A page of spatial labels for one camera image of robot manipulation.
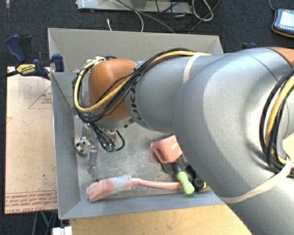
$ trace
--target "toothbrush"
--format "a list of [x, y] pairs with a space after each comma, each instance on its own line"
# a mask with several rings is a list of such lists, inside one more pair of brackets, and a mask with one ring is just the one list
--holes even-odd
[[86, 194], [89, 201], [94, 202], [120, 191], [131, 190], [132, 185], [142, 185], [161, 189], [183, 188], [183, 185], [180, 182], [147, 181], [140, 178], [132, 178], [130, 175], [123, 175], [103, 179], [91, 184], [87, 187]]

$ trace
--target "metal stand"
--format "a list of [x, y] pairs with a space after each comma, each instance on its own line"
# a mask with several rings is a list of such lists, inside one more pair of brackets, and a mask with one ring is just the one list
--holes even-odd
[[[143, 12], [158, 12], [163, 11], [171, 6], [171, 0], [157, 0], [158, 8], [155, 0], [120, 0], [126, 5], [133, 7]], [[128, 11], [126, 8], [116, 0], [77, 0], [78, 9], [92, 9], [92, 10], [118, 10]], [[172, 7], [173, 13], [187, 13], [191, 10], [191, 7], [186, 2], [179, 2]]]

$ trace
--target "wooden board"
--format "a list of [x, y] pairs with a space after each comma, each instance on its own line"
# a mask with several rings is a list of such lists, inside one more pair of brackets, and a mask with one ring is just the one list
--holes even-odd
[[70, 220], [74, 235], [251, 235], [227, 205]]

